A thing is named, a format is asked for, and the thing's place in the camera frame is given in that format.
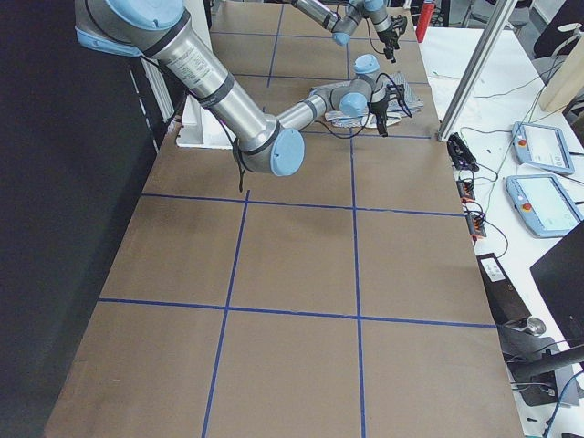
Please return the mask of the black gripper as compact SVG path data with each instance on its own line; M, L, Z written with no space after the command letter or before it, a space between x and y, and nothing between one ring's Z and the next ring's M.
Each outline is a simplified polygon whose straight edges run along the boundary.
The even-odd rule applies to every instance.
M376 33L380 41L385 45L384 56L395 63L395 50L399 46L398 40L406 31L408 20L406 16L385 16L376 19Z
M387 137L389 113L397 113L399 117L406 114L404 86L397 83L385 84L381 94L370 102L370 113L375 118L378 133L381 137Z

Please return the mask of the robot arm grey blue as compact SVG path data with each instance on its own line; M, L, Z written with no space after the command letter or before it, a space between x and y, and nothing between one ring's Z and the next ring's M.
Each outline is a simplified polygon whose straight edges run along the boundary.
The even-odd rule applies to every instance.
M359 118L373 115L387 134L390 101L404 102L404 87L380 71L377 58L360 56L348 83L317 87L278 116L265 114L195 33L181 1L77 1L78 42L125 57L158 60L198 103L234 134L233 155L240 172L294 174L305 156L301 130L326 112Z
M406 31L407 17L389 16L385 1L348 1L344 16L315 0L287 1L287 3L329 31L333 40L340 46L346 46L360 22L363 19L369 19L379 40L384 44L382 54L391 63L396 62L394 52L400 49L399 38Z

